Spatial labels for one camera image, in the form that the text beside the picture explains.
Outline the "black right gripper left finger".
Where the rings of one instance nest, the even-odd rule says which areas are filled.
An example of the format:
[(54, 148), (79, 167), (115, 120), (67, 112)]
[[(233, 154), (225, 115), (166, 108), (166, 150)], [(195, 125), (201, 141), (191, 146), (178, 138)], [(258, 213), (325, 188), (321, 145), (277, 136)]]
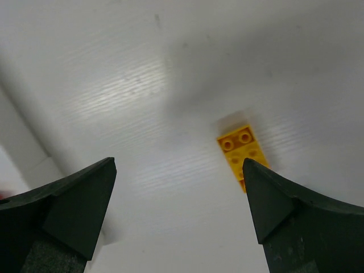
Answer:
[(84, 272), (117, 170), (109, 157), (1, 200), (1, 272)]

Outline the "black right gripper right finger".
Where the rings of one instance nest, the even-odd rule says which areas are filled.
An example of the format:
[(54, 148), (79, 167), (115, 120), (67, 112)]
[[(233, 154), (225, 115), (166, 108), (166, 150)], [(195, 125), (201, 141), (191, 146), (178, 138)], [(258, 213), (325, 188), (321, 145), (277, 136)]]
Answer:
[(260, 163), (242, 166), (270, 272), (363, 272), (363, 208), (324, 196)]

